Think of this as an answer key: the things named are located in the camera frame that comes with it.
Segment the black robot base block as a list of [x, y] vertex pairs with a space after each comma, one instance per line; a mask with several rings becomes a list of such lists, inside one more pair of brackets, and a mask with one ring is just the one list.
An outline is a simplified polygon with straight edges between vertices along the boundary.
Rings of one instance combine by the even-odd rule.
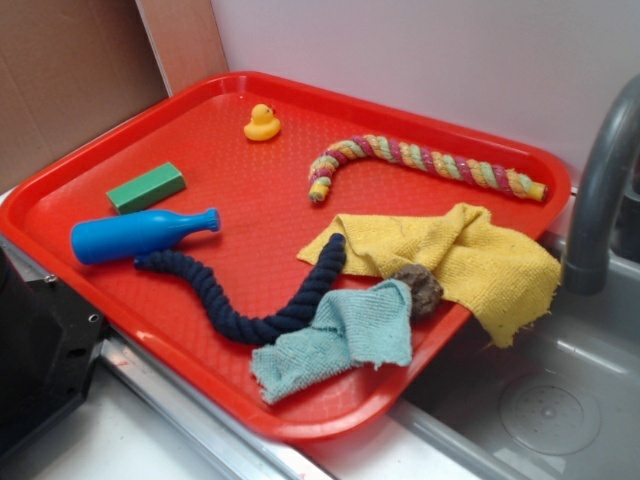
[[84, 403], [104, 330], [64, 281], [27, 281], [1, 254], [2, 461]]

